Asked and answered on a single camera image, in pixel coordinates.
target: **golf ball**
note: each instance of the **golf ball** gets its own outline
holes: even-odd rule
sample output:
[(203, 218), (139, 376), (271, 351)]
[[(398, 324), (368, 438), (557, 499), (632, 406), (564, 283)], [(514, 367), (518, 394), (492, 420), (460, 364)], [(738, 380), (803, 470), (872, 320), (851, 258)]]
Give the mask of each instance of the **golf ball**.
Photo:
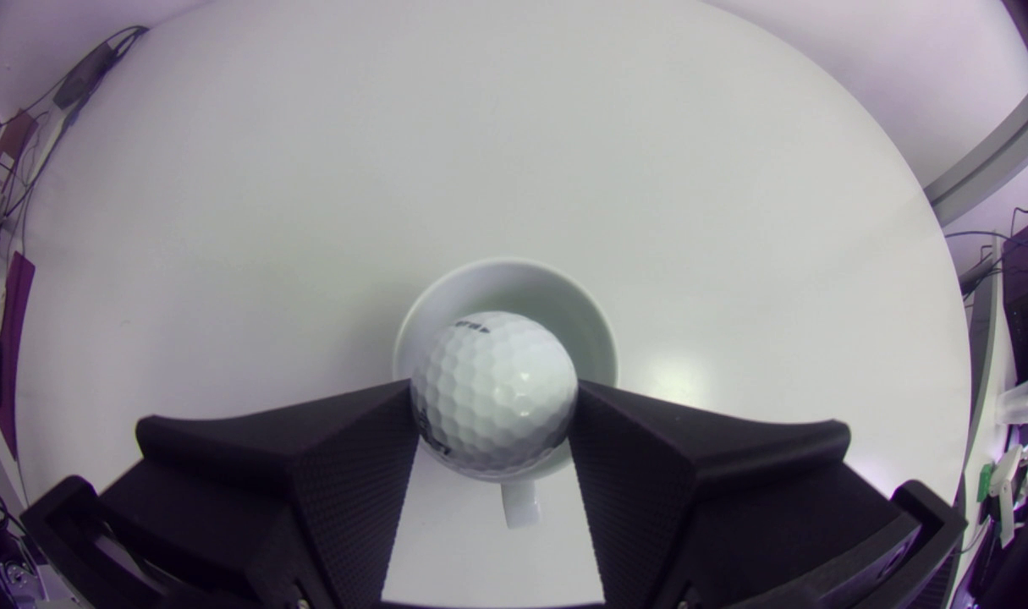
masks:
[(514, 313), (484, 312), (439, 332), (410, 391), (432, 455), (458, 473), (502, 482), (565, 438), (578, 377), (547, 328)]

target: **white table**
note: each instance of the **white table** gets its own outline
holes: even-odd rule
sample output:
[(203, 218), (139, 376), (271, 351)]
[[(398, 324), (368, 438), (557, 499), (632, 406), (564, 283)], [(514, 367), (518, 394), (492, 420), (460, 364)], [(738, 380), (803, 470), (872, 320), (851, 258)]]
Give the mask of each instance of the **white table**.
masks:
[[(958, 485), (965, 321), (920, 185), (838, 82), (698, 2), (213, 4), (108, 76), (34, 205), (30, 497), (107, 487), (147, 414), (390, 381), (416, 294), (498, 254), (594, 294), (620, 387), (833, 417), (883, 493)], [(540, 493), (507, 531), (498, 488), (417, 455), (386, 598), (599, 601), (572, 468)]]

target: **white cup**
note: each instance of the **white cup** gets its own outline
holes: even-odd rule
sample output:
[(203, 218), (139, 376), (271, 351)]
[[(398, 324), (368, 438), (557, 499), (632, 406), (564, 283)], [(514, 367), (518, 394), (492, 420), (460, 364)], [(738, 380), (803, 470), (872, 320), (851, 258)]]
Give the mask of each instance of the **white cup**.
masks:
[[(579, 379), (615, 386), (619, 358), (615, 338), (599, 306), (567, 275), (529, 259), (490, 258), (462, 266), (419, 294), (398, 331), (394, 380), (412, 377), (432, 338), (461, 317), (478, 312), (510, 312), (528, 317), (559, 339)], [(534, 480), (571, 463), (563, 440), (542, 463), (503, 478), (506, 525), (516, 529), (540, 521)]]

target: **textured black surface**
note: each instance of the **textured black surface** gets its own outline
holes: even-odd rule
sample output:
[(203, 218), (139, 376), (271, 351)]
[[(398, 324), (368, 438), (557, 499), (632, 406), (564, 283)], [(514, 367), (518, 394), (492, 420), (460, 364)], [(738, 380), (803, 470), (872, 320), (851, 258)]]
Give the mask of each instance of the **textured black surface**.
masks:
[(954, 585), (954, 558), (944, 560), (909, 609), (943, 609), (951, 585)]
[(416, 438), (405, 393), (294, 468), (302, 526), (341, 607), (369, 607), (381, 598)]
[(645, 607), (684, 525), (695, 470), (676, 449), (584, 389), (571, 449), (605, 604)]
[(417, 440), (408, 382), (236, 419), (138, 425), (146, 459), (292, 502), (342, 609), (381, 597)]
[(571, 447), (608, 606), (656, 597), (695, 497), (838, 464), (848, 446), (849, 429), (836, 421), (743, 421), (583, 382)]

